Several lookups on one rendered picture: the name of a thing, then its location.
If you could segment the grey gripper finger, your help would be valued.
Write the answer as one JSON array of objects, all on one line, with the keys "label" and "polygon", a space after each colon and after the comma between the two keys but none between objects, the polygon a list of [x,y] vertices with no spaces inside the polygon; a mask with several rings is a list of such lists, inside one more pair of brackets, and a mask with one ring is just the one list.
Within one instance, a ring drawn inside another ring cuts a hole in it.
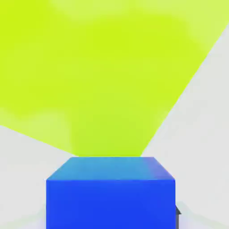
[{"label": "grey gripper finger", "polygon": [[179,216],[181,215],[180,210],[176,207],[176,229],[179,229]]}]

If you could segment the small blue cube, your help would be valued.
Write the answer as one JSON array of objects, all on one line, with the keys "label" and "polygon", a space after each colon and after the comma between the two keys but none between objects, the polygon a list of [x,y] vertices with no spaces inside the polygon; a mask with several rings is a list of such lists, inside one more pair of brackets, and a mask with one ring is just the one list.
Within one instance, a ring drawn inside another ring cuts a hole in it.
[{"label": "small blue cube", "polygon": [[176,229],[175,179],[153,157],[71,157],[46,180],[46,229]]}]

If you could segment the large yellow-green box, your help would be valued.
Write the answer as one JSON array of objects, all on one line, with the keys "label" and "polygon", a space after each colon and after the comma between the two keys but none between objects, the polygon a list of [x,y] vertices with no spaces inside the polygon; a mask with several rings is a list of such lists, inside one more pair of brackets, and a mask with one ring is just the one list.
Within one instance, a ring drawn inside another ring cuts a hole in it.
[{"label": "large yellow-green box", "polygon": [[139,156],[229,24],[229,0],[0,0],[0,125]]}]

